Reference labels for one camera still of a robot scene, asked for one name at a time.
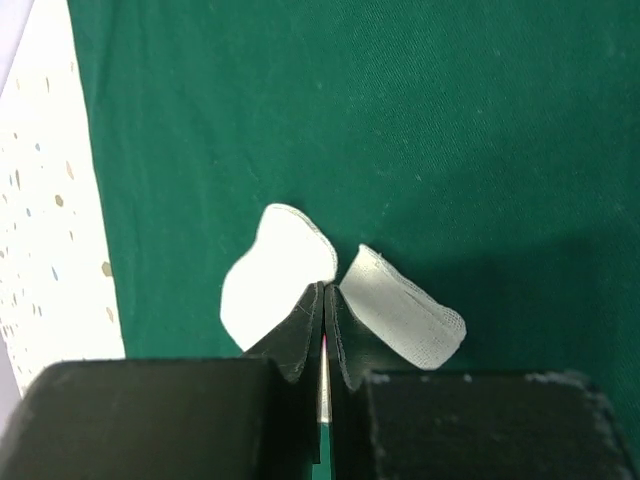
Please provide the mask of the white gauze pad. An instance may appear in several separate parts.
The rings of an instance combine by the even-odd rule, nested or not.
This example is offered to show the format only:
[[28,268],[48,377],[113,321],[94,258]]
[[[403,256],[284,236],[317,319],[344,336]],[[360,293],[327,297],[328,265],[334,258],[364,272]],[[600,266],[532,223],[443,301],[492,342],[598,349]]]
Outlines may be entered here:
[[434,300],[365,244],[359,246],[339,289],[360,322],[422,370],[441,367],[466,337],[460,314]]
[[270,204],[252,245],[224,278],[220,320],[247,351],[292,312],[308,285],[333,282],[337,266],[335,248],[309,217]]

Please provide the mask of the green surgical drape cloth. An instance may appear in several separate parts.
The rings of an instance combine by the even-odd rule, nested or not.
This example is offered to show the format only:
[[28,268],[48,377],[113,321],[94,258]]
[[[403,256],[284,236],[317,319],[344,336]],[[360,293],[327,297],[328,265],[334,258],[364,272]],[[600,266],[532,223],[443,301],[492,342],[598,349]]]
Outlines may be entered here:
[[368,245],[467,335],[569,370],[639,453],[635,1],[72,1],[124,350],[238,353],[223,279],[265,207]]

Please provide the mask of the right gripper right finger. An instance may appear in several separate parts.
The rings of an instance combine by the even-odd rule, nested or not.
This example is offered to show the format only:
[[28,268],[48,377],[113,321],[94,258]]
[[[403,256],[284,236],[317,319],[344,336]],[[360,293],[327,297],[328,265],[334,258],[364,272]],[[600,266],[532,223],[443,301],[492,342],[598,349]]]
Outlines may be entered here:
[[424,371],[325,290],[335,479],[635,479],[613,408],[573,371]]

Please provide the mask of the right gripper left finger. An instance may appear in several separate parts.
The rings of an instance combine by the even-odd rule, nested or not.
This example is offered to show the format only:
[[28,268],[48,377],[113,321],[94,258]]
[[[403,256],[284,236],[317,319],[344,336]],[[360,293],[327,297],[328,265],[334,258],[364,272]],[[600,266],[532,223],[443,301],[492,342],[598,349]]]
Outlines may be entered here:
[[308,479],[320,460],[324,287],[235,358],[46,368],[1,439],[5,479]]

